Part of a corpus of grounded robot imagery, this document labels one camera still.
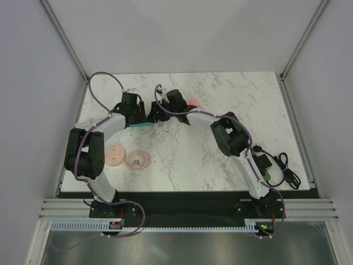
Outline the teal power strip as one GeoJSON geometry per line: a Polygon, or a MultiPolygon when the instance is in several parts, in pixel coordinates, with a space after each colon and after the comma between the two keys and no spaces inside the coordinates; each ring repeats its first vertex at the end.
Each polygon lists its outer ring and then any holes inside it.
{"type": "Polygon", "coordinates": [[[134,114],[129,118],[129,127],[137,128],[137,127],[147,127],[153,126],[154,123],[150,123],[147,120],[147,116],[145,114],[134,114]]]}

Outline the pink cube plug adapter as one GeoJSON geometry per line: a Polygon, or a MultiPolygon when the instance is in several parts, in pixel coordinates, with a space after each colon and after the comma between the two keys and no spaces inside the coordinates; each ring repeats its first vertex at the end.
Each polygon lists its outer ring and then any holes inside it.
{"type": "Polygon", "coordinates": [[[188,105],[194,105],[196,107],[200,106],[200,103],[198,102],[198,100],[196,98],[190,98],[186,100],[188,105]]]}

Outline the pink round power socket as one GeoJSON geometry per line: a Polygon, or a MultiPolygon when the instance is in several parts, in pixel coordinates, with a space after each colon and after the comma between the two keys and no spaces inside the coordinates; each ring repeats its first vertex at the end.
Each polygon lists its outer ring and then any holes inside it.
{"type": "Polygon", "coordinates": [[[125,162],[126,151],[118,144],[110,145],[105,148],[105,163],[111,167],[120,166],[125,162]]]}

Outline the black plug adapter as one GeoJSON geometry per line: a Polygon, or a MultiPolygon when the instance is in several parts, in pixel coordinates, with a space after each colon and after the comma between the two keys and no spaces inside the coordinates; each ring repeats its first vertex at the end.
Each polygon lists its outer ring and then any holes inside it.
{"type": "Polygon", "coordinates": [[[260,171],[266,171],[272,166],[272,163],[266,154],[259,156],[253,155],[253,159],[260,171]]]}

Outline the green power strip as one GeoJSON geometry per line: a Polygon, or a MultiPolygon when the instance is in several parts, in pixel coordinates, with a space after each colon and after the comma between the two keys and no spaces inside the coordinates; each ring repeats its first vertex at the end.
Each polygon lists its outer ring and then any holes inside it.
{"type": "MultiPolygon", "coordinates": [[[[255,153],[255,152],[252,152],[252,156],[253,155],[257,155],[257,156],[259,156],[257,153],[255,153]]],[[[262,177],[263,177],[263,179],[264,179],[264,181],[266,181],[266,182],[268,182],[270,179],[271,179],[271,175],[270,175],[270,173],[268,172],[268,170],[266,170],[266,171],[260,171],[260,173],[261,173],[261,175],[262,175],[262,177]]]]}

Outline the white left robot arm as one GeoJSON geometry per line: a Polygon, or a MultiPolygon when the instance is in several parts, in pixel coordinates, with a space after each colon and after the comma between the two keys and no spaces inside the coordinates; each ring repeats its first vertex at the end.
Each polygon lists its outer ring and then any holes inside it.
{"type": "Polygon", "coordinates": [[[105,142],[131,125],[147,121],[145,104],[138,94],[124,92],[121,102],[108,111],[108,116],[88,129],[73,128],[69,133],[64,167],[75,180],[83,182],[103,203],[102,211],[109,217],[119,215],[121,204],[116,189],[105,173],[105,142]]]}

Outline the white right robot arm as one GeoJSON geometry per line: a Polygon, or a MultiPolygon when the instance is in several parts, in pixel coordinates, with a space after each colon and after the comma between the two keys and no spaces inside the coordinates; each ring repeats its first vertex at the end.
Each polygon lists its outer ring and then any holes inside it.
{"type": "Polygon", "coordinates": [[[156,121],[175,117],[186,125],[210,128],[219,150],[236,164],[250,196],[256,200],[252,205],[254,214],[263,218],[271,213],[272,203],[267,198],[274,190],[264,182],[252,155],[251,134],[236,115],[233,112],[216,115],[195,105],[188,105],[178,89],[167,92],[166,99],[158,100],[161,88],[160,84],[155,88],[151,106],[151,111],[156,113],[156,121]]]}

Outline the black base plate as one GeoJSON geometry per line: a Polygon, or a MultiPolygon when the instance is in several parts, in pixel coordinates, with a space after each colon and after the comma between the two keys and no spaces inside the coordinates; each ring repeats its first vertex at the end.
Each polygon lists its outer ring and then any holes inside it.
{"type": "Polygon", "coordinates": [[[280,219],[284,213],[279,195],[270,191],[261,199],[247,192],[117,192],[110,204],[94,199],[90,218],[131,218],[141,209],[149,218],[162,216],[194,217],[197,215],[231,219],[280,219]]]}

